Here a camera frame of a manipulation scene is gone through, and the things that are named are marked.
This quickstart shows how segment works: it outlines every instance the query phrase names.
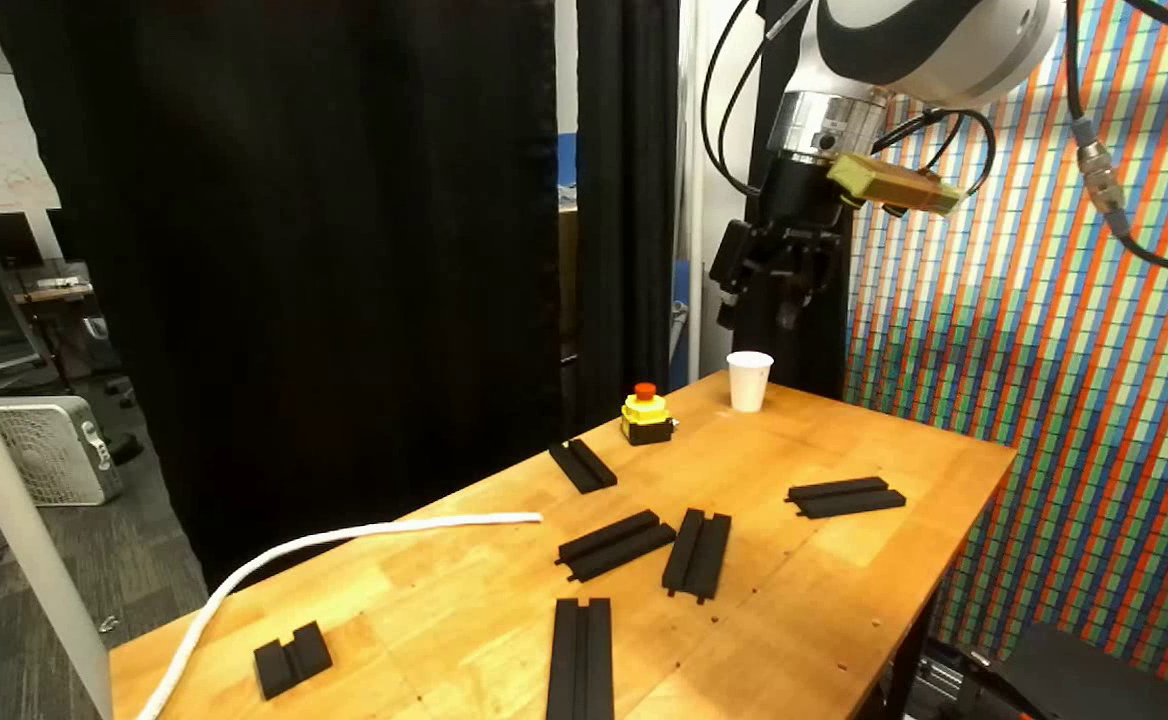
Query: paper cup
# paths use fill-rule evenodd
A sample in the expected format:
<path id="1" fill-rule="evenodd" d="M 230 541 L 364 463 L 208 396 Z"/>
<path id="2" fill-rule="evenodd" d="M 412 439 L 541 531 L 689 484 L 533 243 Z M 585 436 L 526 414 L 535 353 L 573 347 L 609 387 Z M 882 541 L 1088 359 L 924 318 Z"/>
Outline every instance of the paper cup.
<path id="1" fill-rule="evenodd" d="M 732 353 L 728 376 L 732 376 L 732 414 L 759 414 L 767 401 L 767 376 L 772 376 L 767 353 Z"/>

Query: white pole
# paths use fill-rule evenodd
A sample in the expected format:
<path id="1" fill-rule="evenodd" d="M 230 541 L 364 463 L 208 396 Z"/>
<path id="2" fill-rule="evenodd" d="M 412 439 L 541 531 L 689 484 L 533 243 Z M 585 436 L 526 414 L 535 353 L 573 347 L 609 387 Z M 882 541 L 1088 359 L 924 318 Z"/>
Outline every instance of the white pole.
<path id="1" fill-rule="evenodd" d="M 57 242 L 47 210 L 22 210 L 26 231 L 42 266 L 63 266 L 63 247 Z"/>
<path id="2" fill-rule="evenodd" d="M 51 546 L 51 531 L 40 525 L 40 513 L 30 508 L 22 475 L 14 473 L 3 439 L 0 439 L 0 538 L 7 541 L 20 571 L 26 578 L 36 606 L 47 611 L 97 713 L 106 720 L 112 713 L 105 641 Z"/>
<path id="3" fill-rule="evenodd" d="M 698 160 L 698 4 L 680 14 L 680 242 L 689 247 L 689 379 L 698 379 L 704 336 L 704 160 Z"/>

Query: yellow object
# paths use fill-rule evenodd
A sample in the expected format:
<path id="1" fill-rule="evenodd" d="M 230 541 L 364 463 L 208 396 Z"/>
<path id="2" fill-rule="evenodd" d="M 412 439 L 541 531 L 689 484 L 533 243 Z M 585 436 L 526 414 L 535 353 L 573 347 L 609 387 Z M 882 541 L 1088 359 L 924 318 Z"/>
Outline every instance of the yellow object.
<path id="1" fill-rule="evenodd" d="M 618 434 L 627 445 L 665 445 L 670 436 L 670 418 L 656 384 L 635 384 L 618 403 Z"/>
<path id="2" fill-rule="evenodd" d="M 665 396 L 627 396 L 618 408 L 625 425 L 668 425 L 668 403 Z"/>
<path id="3" fill-rule="evenodd" d="M 839 157 L 827 169 L 827 179 L 839 183 L 857 199 L 919 210 L 919 213 L 952 213 L 960 206 L 960 190 L 938 183 L 937 175 L 919 175 L 900 164 L 882 164 L 870 157 Z"/>

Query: wooden table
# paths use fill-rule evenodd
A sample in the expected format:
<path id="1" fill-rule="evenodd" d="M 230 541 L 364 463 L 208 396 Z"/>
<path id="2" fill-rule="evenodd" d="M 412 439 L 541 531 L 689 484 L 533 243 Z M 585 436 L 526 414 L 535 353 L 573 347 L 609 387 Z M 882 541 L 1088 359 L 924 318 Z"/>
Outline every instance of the wooden table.
<path id="1" fill-rule="evenodd" d="M 617 425 L 585 439 L 618 484 L 579 497 L 541 452 L 415 517 L 545 513 L 523 527 L 355 541 L 222 606 L 167 717 L 545 717 L 550 606 L 611 599 L 617 717 L 851 717 L 877 688 L 1010 448 L 772 387 L 728 414 L 723 376 L 677 396 L 677 439 L 627 448 Z M 907 508 L 805 521 L 792 484 L 882 475 Z M 651 508 L 728 513 L 706 606 L 668 597 L 668 550 L 573 584 L 556 550 Z M 336 667 L 260 700 L 251 648 L 318 620 Z M 186 620 L 112 651 L 114 717 L 136 717 Z"/>

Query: black curtain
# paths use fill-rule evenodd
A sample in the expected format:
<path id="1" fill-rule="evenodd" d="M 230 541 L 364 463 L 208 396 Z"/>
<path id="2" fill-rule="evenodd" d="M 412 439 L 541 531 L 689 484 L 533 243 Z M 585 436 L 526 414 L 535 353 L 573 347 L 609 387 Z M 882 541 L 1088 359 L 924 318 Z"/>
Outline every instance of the black curtain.
<path id="1" fill-rule="evenodd" d="M 547 0 L 0 0 L 220 582 L 556 436 Z"/>
<path id="2" fill-rule="evenodd" d="M 680 0 L 579 0 L 579 420 L 668 384 Z"/>

